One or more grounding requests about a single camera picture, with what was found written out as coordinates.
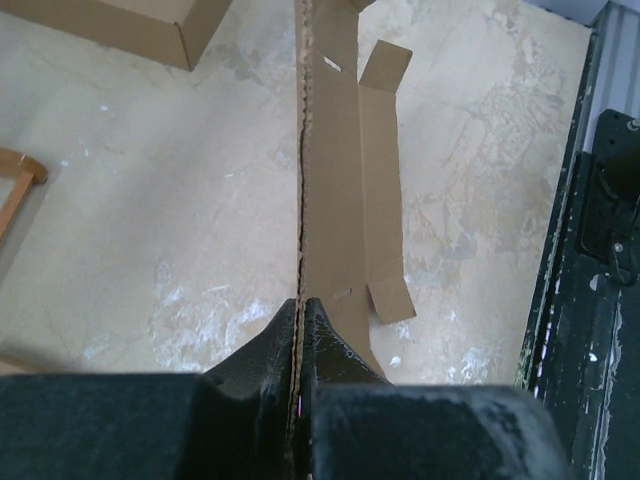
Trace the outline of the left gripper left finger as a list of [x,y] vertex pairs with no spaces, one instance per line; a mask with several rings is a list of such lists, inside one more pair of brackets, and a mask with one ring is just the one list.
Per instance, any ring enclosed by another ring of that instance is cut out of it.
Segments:
[[1,380],[5,479],[286,479],[294,304],[204,373]]

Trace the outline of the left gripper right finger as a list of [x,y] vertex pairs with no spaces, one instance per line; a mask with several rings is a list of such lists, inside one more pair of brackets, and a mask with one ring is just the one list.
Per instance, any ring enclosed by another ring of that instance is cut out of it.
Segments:
[[306,391],[314,479],[567,479],[554,423],[508,385],[393,385],[306,304]]

